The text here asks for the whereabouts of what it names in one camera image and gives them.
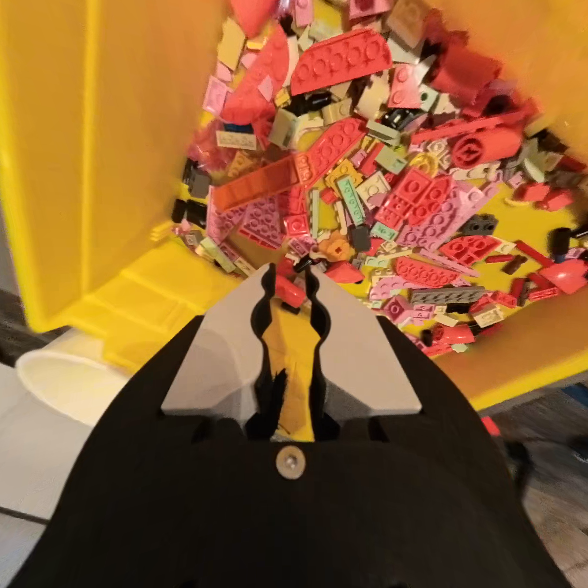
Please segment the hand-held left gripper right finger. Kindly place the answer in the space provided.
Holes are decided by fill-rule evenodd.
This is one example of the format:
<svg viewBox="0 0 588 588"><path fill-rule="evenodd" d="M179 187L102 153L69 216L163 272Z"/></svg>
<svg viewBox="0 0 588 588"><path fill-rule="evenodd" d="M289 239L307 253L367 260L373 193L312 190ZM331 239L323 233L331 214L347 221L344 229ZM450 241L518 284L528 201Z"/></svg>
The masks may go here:
<svg viewBox="0 0 588 588"><path fill-rule="evenodd" d="M320 271L307 268L305 281L319 337L309 387L314 441L335 439L351 420L418 414L422 403L379 316Z"/></svg>

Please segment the yellow plastic bin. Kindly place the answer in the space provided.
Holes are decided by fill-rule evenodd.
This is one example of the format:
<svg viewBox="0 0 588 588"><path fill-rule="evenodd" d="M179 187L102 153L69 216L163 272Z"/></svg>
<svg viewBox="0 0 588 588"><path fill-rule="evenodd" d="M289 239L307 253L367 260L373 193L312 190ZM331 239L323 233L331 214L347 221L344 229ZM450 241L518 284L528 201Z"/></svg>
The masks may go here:
<svg viewBox="0 0 588 588"><path fill-rule="evenodd" d="M587 1L434 1L584 149ZM1 196L31 327L141 367L238 280L170 233L224 1L1 1ZM439 366L477 409L587 370L587 288Z"/></svg>

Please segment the red wedge brick plate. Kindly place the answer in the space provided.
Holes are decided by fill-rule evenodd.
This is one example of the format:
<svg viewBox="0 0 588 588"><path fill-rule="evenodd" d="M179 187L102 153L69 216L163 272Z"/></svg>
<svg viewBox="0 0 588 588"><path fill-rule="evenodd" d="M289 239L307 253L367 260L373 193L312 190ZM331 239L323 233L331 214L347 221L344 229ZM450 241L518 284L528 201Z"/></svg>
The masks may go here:
<svg viewBox="0 0 588 588"><path fill-rule="evenodd" d="M306 300L306 292L281 274L275 277L275 297L293 309L300 309Z"/></svg>

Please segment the pile of toy bricks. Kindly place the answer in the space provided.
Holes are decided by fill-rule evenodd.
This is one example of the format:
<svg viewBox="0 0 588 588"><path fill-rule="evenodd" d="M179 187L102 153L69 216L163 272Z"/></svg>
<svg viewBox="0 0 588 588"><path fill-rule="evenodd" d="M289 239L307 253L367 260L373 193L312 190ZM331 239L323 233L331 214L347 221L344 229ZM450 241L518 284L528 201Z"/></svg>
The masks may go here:
<svg viewBox="0 0 588 588"><path fill-rule="evenodd" d="M571 210L587 162L539 105L474 52L429 1L231 1L174 201L173 234L243 279L256 266L231 238L363 287L359 302L425 354L466 351L508 312L587 288L587 221L553 227L541 252L484 207Z"/></svg>

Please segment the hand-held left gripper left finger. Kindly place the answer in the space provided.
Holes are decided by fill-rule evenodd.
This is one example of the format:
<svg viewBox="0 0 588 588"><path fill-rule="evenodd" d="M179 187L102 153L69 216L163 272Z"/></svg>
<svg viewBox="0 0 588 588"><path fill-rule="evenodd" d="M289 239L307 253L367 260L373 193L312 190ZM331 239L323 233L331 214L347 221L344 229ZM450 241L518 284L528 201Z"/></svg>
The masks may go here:
<svg viewBox="0 0 588 588"><path fill-rule="evenodd" d="M231 419L250 439L276 433L288 376L272 373L263 335L272 323L276 267L264 264L203 316L161 410Z"/></svg>

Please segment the white paper cup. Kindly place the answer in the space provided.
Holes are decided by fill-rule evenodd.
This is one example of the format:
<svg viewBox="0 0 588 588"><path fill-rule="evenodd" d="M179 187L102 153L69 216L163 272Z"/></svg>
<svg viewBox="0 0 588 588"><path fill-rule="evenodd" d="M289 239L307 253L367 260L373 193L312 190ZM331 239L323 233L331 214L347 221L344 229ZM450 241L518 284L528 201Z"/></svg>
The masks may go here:
<svg viewBox="0 0 588 588"><path fill-rule="evenodd" d="M43 348L19 357L22 385L39 401L72 420L95 426L131 374L104 360L104 342L69 329Z"/></svg>

